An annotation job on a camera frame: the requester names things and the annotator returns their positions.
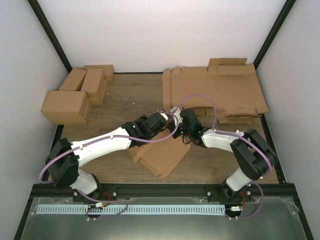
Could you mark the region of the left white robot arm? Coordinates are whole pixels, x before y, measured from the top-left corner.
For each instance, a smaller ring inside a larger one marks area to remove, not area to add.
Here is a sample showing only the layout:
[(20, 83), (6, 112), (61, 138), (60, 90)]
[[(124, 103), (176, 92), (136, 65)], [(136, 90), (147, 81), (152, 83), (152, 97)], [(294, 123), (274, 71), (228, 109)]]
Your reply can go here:
[(110, 133), (91, 139), (69, 142), (62, 138), (56, 142), (45, 164), (53, 185), (57, 189), (71, 187), (84, 193), (91, 202), (97, 202), (102, 196), (102, 187), (94, 174), (80, 169), (88, 162), (112, 152), (140, 147), (150, 141), (168, 125), (168, 116), (155, 112), (149, 117), (141, 116), (135, 121), (124, 123)]

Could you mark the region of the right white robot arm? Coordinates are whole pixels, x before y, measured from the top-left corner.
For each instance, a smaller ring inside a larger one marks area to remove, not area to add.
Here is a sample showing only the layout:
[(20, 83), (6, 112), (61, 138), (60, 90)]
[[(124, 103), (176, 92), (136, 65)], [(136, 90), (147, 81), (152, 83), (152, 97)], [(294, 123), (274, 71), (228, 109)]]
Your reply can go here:
[(245, 132), (228, 132), (202, 126), (193, 109), (170, 110), (174, 121), (170, 123), (170, 131), (177, 131), (172, 136), (187, 137), (195, 146), (215, 148), (234, 154), (238, 169), (221, 184), (223, 198), (229, 202), (240, 196), (240, 190), (269, 174), (279, 158), (272, 147), (255, 129)]

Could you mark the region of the brown cardboard box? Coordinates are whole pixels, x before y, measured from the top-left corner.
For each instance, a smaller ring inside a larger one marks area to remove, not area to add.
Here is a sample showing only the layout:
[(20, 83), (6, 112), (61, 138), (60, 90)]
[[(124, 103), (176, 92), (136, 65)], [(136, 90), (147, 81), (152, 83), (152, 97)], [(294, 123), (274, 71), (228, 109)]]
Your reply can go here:
[(127, 149), (133, 162), (141, 163), (159, 179), (165, 179), (190, 150), (182, 137), (169, 137), (163, 141), (151, 142)]

